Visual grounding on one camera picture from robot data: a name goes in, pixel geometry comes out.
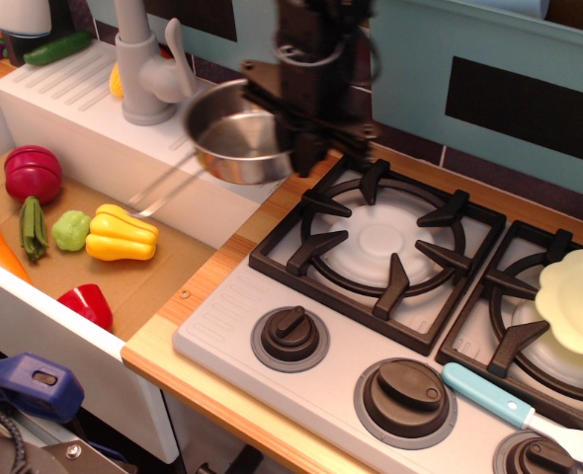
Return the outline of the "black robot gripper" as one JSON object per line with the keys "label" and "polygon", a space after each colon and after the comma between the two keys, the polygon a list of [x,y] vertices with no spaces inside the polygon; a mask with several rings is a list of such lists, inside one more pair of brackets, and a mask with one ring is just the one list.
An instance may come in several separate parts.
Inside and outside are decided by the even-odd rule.
{"label": "black robot gripper", "polygon": [[373,121],[355,104],[359,45],[371,47],[362,24],[371,1],[277,1],[273,64],[246,60],[246,97],[275,116],[280,140],[291,147],[294,171],[307,178],[330,144],[346,144],[351,166],[375,162],[367,141]]}

